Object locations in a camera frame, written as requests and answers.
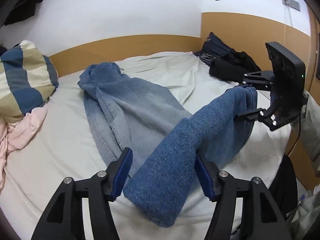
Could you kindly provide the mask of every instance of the jeans seam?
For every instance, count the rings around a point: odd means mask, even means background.
[[[117,123],[117,119],[116,119],[116,113],[115,111],[113,110],[111,104],[103,97],[103,94],[101,93],[100,89],[98,89],[98,93],[100,95],[100,97],[102,98],[103,102],[105,103],[106,107],[108,108],[108,110],[110,111],[110,113],[112,114],[113,116],[113,122],[111,124],[112,126],[112,131],[113,131],[113,134],[115,135],[116,137],[116,140],[120,146],[120,149],[123,150],[125,147],[124,145],[122,144],[122,141],[121,141],[121,137],[118,133],[118,129],[117,129],[117,126],[116,126],[116,123]]]
[[[101,136],[100,131],[99,131],[98,127],[97,127],[97,122],[96,122],[95,114],[94,114],[94,111],[93,111],[92,97],[91,97],[91,96],[90,96],[90,99],[89,99],[88,101],[89,101],[89,105],[90,105],[91,119],[92,119],[92,122],[93,122],[93,124],[94,124],[95,130],[97,131],[97,134],[99,135],[99,139],[102,141],[102,144],[103,144],[103,146],[106,148],[108,155],[111,156],[111,159],[112,159],[113,161],[116,161],[117,158],[116,158],[115,155],[112,153],[112,151],[109,149],[108,145],[106,144],[105,140],[104,140],[103,137]]]

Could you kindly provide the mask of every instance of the black cable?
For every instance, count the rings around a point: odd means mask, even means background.
[[[301,112],[300,112],[300,114],[299,114],[299,133],[298,133],[298,137],[297,137],[295,143],[292,145],[290,151],[288,152],[288,157],[290,157],[290,155],[291,155],[294,147],[296,146],[296,144],[297,144],[297,142],[298,142],[298,140],[299,140],[299,137],[300,137],[300,133],[301,133]]]

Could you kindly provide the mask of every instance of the metal screw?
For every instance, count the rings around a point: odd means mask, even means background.
[[[72,182],[72,178],[71,178],[71,177],[66,177],[66,178],[63,180],[63,182],[64,182],[65,184],[70,184],[70,183]]]
[[[103,178],[103,177],[106,176],[106,175],[107,175],[107,173],[106,173],[105,171],[99,171],[99,172],[97,173],[97,176],[100,177],[100,178]]]
[[[219,175],[223,178],[228,177],[229,173],[227,173],[226,171],[220,171]]]
[[[262,180],[259,177],[254,177],[252,181],[256,184],[260,184],[262,182]]]

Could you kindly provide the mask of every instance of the light blue jeans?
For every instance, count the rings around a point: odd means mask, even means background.
[[[191,114],[162,86],[121,74],[115,63],[89,66],[78,85],[93,139],[106,163],[133,151],[132,177],[163,138]]]

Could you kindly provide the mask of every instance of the dark clothing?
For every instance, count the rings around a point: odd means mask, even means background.
[[[0,56],[7,51],[7,48],[0,45]]]
[[[217,58],[221,58],[231,52],[232,49],[224,44],[216,35],[210,33],[204,42],[201,51],[195,52],[195,55],[208,66]]]
[[[209,74],[224,81],[241,83],[245,73],[261,71],[253,59],[243,52],[232,50],[211,62]]]
[[[236,52],[210,33],[196,56],[210,66],[209,74],[224,81],[241,83],[245,73],[261,71],[254,60],[243,52]]]
[[[19,0],[5,20],[4,25],[20,22],[35,15],[36,4],[42,1],[43,0]]]
[[[287,155],[283,156],[279,170],[269,191],[276,201],[284,219],[298,205],[298,187],[292,162]]]

